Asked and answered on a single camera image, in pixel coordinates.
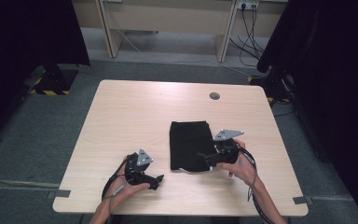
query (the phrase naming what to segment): forearm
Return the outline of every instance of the forearm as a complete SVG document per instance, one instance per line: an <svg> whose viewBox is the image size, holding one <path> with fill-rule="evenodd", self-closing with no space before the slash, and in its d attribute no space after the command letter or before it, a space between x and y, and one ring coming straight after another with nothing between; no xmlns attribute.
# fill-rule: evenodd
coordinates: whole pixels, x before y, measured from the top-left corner
<svg viewBox="0 0 358 224"><path fill-rule="evenodd" d="M256 178L252 191L261 211L269 220L276 224L286 223L259 177Z"/></svg>
<svg viewBox="0 0 358 224"><path fill-rule="evenodd" d="M95 210L90 224L103 224L109 218L109 200L103 200Z"/></svg>

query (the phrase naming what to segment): power outlet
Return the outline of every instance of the power outlet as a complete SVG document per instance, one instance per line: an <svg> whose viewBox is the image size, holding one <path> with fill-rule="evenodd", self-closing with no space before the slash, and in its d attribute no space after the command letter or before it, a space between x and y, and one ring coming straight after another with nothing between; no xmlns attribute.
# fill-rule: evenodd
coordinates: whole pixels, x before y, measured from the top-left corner
<svg viewBox="0 0 358 224"><path fill-rule="evenodd" d="M258 9L258 0L240 0L238 2L238 9L242 10L242 4L246 5L245 10L257 10Z"/></svg>

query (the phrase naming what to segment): black cloth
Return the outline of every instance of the black cloth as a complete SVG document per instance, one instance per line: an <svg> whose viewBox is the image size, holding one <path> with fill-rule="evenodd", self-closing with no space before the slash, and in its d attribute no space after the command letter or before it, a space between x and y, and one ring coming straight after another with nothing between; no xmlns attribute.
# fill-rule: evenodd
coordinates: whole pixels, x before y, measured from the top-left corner
<svg viewBox="0 0 358 224"><path fill-rule="evenodd" d="M204 172L210 168L201 156L216 153L206 121L176 122L170 129L171 170Z"/></svg>

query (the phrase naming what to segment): wrist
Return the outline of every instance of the wrist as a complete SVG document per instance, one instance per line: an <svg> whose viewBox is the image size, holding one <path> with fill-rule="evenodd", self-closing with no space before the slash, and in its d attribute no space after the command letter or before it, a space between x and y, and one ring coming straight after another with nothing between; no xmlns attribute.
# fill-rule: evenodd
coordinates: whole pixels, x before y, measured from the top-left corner
<svg viewBox="0 0 358 224"><path fill-rule="evenodd" d="M255 187L255 183L261 181L260 178L258 177L257 174L252 175L252 176L246 176L243 179L243 183L245 183L247 186L249 186L249 188L254 188Z"/></svg>
<svg viewBox="0 0 358 224"><path fill-rule="evenodd" d="M123 192L121 192L121 190L124 188L125 183L122 182L124 181L116 179L114 182L112 182L104 195L103 203L106 203L108 206L110 206L111 211L113 211L123 201L125 201L125 195L123 195Z"/></svg>
<svg viewBox="0 0 358 224"><path fill-rule="evenodd" d="M263 181L261 181L261 179L257 176L255 178L255 182L253 185L249 185L249 187L252 189L252 192L253 193L257 193L259 191L263 191L265 190L265 186L264 186L264 183Z"/></svg>
<svg viewBox="0 0 358 224"><path fill-rule="evenodd" d="M108 211L109 214L112 214L113 211L125 201L125 196L121 193L115 196L106 196L101 202L101 209Z"/></svg>

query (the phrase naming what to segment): controller cable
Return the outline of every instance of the controller cable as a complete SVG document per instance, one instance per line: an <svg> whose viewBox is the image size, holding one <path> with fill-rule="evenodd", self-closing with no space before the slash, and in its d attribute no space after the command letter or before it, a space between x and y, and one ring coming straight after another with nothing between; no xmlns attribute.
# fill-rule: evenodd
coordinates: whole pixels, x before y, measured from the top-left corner
<svg viewBox="0 0 358 224"><path fill-rule="evenodd" d="M255 195L252 192L252 188L255 187L255 178L257 177L257 165L255 163L255 159L252 156L252 154L246 150L245 148L241 147L240 152L242 153L243 156L245 156L246 159L248 159L248 161L254 166L255 168L255 177L254 177L254 181L252 186L249 186L248 189L248 202L250 200L250 198L252 197L254 204L255 204L255 210L257 211L258 215L261 216L261 218L263 218L263 220L268 223L268 224L274 224L271 220L269 220L269 218L263 213L263 211L261 210L260 206L258 205L258 202L255 198Z"/></svg>

